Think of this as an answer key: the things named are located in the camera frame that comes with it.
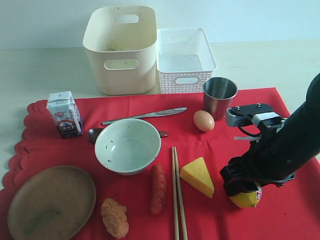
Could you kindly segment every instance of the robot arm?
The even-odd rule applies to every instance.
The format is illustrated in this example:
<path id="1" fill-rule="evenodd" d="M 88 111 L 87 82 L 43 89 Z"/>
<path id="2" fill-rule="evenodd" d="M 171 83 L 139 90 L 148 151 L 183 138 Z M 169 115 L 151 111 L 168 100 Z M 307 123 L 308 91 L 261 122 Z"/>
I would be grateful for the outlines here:
<path id="1" fill-rule="evenodd" d="M 320 152 L 320 74 L 311 82 L 306 101 L 287 119 L 257 103 L 229 108 L 226 123 L 253 138 L 249 150 L 220 171 L 227 195 L 257 191 L 255 182 L 281 187 Z M 243 127 L 248 125 L 260 133 L 246 132 Z"/>

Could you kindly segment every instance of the spoon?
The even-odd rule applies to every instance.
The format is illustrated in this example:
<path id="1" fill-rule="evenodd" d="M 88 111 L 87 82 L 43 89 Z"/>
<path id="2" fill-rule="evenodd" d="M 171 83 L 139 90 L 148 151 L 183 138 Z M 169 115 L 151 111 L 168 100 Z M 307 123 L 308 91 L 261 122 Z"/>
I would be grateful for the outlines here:
<path id="1" fill-rule="evenodd" d="M 86 132 L 86 137 L 89 139 L 90 142 L 95 143 L 97 140 L 97 137 L 99 136 L 99 134 L 101 133 L 101 131 L 104 128 L 102 127 L 95 127 L 95 128 L 91 128 Z M 168 133 L 166 131 L 159 131 L 159 135 L 160 138 L 166 138 L 168 137 Z"/>

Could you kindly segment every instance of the plastic storage bin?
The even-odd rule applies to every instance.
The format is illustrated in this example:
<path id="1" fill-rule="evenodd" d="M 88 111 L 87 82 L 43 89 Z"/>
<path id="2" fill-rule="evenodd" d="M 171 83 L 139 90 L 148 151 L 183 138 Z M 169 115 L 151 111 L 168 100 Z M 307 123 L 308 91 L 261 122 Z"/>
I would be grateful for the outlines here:
<path id="1" fill-rule="evenodd" d="M 156 50 L 162 94 L 203 92 L 217 68 L 202 28 L 158 29 Z"/>
<path id="2" fill-rule="evenodd" d="M 108 95 L 149 91 L 156 77 L 157 24 L 146 6 L 107 6 L 94 11 L 85 47 L 98 88 Z"/>

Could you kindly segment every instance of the metal cup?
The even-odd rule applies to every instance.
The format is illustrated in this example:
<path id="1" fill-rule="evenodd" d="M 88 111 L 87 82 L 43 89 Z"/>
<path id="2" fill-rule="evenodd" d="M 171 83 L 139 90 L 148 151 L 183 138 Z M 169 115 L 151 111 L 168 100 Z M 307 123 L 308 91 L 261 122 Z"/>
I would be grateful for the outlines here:
<path id="1" fill-rule="evenodd" d="M 209 112 L 214 120 L 223 119 L 238 93 L 237 85 L 225 77 L 212 77 L 203 83 L 202 89 L 204 110 Z"/>

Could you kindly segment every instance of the brown plate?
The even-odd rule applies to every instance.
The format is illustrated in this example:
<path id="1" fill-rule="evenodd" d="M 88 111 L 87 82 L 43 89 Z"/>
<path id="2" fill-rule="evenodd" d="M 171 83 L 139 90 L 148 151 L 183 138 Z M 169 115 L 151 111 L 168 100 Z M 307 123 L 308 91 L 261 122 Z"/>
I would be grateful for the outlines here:
<path id="1" fill-rule="evenodd" d="M 96 187 L 74 166 L 51 167 L 29 179 L 14 196 L 7 223 L 15 240 L 68 240 L 87 222 Z"/>

